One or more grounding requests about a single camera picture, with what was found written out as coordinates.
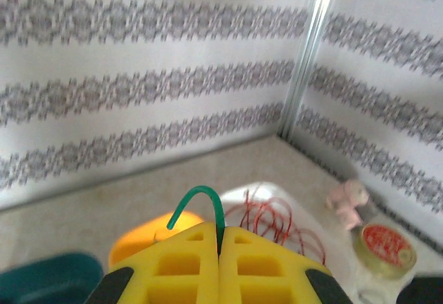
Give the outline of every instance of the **teal container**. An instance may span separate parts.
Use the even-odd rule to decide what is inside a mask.
[[[0,304],[83,304],[103,277],[85,253],[67,253],[0,274]]]

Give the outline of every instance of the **green wire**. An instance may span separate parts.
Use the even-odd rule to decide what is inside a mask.
[[[197,194],[197,193],[205,193],[213,202],[214,206],[214,214],[215,214],[215,233],[217,235],[217,253],[220,256],[220,253],[222,252],[222,242],[223,242],[223,235],[224,235],[224,212],[223,212],[223,206],[222,201],[220,200],[219,195],[209,186],[196,186],[194,188],[191,188],[188,193],[185,194],[183,199],[180,201],[179,205],[175,209],[174,214],[172,214],[171,219],[168,222],[168,225],[166,228],[169,230],[172,230],[174,228],[175,222],[177,222],[181,212],[185,209],[188,202]]]

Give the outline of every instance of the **patterned wallpaper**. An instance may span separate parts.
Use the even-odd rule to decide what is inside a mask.
[[[294,145],[443,251],[443,0],[334,0]]]
[[[309,0],[0,0],[0,208],[276,131]]]

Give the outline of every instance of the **red label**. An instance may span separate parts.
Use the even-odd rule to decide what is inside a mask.
[[[369,250],[383,261],[401,267],[411,251],[410,244],[396,231],[385,226],[367,226],[363,240]]]

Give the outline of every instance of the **pink figurine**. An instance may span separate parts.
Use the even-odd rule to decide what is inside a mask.
[[[356,179],[350,179],[329,192],[326,206],[335,210],[346,230],[351,230],[363,224],[355,207],[364,206],[368,202],[369,193],[363,184]]]

